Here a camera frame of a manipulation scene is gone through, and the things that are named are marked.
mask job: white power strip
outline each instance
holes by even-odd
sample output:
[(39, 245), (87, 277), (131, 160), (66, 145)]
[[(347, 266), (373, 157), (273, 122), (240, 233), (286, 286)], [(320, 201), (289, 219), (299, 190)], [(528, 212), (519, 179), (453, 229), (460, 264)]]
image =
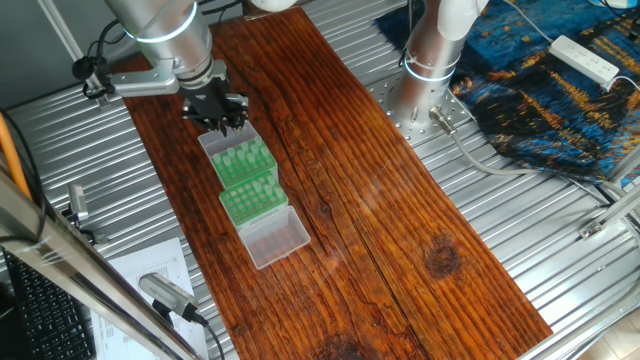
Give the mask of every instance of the white power strip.
[(560, 35), (551, 44), (549, 52), (600, 85), (612, 81), (620, 71), (613, 64), (564, 35)]

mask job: wooden table surface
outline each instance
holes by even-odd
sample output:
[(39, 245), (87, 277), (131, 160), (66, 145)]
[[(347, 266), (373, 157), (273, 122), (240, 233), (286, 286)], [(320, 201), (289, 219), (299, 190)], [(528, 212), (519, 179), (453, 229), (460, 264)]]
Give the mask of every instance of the wooden table surface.
[(514, 359), (551, 334), (301, 9), (215, 44), (309, 245), (256, 270), (183, 100), (125, 103), (241, 359)]

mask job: paper sheet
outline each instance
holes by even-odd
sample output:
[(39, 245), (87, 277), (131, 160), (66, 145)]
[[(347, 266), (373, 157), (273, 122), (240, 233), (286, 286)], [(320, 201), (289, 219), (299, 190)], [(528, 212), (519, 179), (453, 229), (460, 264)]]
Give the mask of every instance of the paper sheet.
[[(193, 294), (187, 264), (184, 261), (182, 247), (178, 238), (148, 247), (130, 255), (109, 261), (109, 263), (133, 286), (149, 304), (153, 298), (140, 290), (138, 280), (142, 275), (157, 272), (178, 286)], [(189, 323), (171, 313), (173, 325), (185, 340), (202, 356), (208, 359), (204, 328)], [(91, 311), (93, 336), (98, 360), (155, 360), (151, 351), (138, 344), (117, 327), (111, 325), (95, 312)]]

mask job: wood knot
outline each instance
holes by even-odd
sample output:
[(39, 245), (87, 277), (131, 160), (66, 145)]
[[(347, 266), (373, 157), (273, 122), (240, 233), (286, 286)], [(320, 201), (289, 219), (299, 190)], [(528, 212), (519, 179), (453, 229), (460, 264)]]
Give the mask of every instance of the wood knot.
[(324, 344), (316, 360), (368, 360), (364, 346), (350, 337), (338, 335)]
[(459, 265), (458, 253), (451, 246), (442, 246), (429, 252), (427, 267), (436, 278), (451, 275)]
[(320, 213), (322, 213), (322, 215), (327, 216), (329, 214), (331, 214), (331, 207), (329, 206), (329, 204), (323, 202), (320, 204)]

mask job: black keyboard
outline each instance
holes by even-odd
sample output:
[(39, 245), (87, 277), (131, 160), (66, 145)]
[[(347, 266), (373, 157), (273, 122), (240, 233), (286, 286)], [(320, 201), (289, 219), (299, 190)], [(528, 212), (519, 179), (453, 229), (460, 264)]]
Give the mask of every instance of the black keyboard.
[(11, 253), (4, 251), (4, 258), (32, 358), (93, 359), (77, 301)]

